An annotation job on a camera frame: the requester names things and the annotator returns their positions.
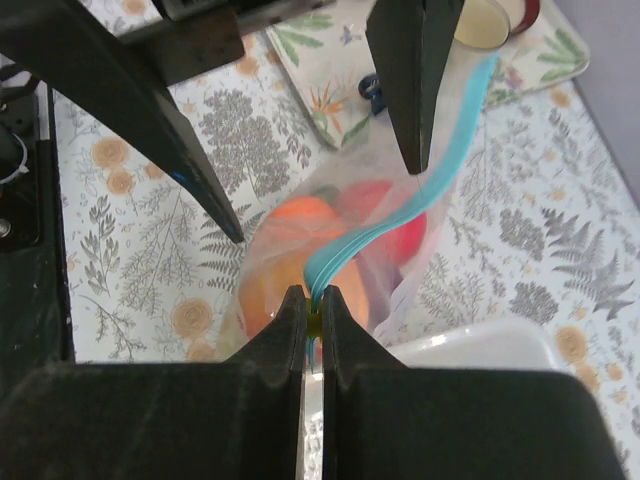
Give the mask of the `clear zip top bag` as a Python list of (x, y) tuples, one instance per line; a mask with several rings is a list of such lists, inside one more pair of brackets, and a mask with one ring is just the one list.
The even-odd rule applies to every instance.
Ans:
[[(437, 96), (427, 169), (408, 173), (386, 110), (366, 117), (349, 144), (320, 167), (284, 201), (318, 197), (342, 220), (346, 232), (317, 250), (304, 268), (302, 287), (313, 314), (319, 314), (324, 291), (338, 288), (353, 318), (369, 333), (381, 336), (400, 323), (417, 290), (418, 279), (435, 251), (448, 213), (456, 178), (468, 156), (497, 58), (493, 54), (453, 47)], [(397, 267), (361, 250), (391, 228), (392, 220), (353, 226), (336, 210), (340, 193), (362, 180), (390, 180), (413, 196), (397, 211), (407, 219), (422, 212), (428, 226), (419, 253)], [(227, 359), (251, 339), (244, 331), (238, 287), (222, 321), (216, 343), (219, 359)]]

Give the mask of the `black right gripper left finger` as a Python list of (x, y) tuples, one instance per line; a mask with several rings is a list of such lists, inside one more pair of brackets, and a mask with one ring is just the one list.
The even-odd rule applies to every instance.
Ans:
[(220, 363), (53, 364), (1, 408), (5, 479), (300, 479), (306, 299)]

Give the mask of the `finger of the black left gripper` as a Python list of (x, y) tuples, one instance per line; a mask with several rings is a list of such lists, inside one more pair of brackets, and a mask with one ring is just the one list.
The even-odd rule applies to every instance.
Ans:
[(428, 167), (436, 102), (464, 3), (379, 0), (366, 37), (409, 174)]

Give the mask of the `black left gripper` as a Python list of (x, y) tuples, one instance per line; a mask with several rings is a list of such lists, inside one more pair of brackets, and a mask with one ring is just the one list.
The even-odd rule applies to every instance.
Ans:
[(233, 63), (245, 54), (243, 36), (329, 4), (156, 1), (160, 20), (117, 39), (78, 1), (4, 1), (1, 52), (151, 160), (240, 243), (231, 203), (165, 86)]

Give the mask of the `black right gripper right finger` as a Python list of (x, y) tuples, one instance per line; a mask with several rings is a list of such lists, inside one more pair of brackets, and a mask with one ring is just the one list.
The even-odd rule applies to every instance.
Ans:
[(598, 405), (552, 371), (402, 364), (322, 301), (326, 479), (621, 479)]

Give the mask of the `white plastic mesh basket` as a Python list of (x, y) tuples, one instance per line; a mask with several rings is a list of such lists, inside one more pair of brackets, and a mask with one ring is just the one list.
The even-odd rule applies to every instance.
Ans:
[(393, 346), (389, 352), (416, 368), (569, 371), (541, 327), (515, 318), (459, 327)]

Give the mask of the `orange fake fruit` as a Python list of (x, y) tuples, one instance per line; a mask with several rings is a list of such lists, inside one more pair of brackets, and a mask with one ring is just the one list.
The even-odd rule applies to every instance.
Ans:
[(309, 258), (345, 232), (334, 209), (313, 196), (286, 200), (262, 221), (249, 246), (238, 287), (248, 337), (255, 337), (275, 317), (289, 287), (306, 285), (304, 268)]

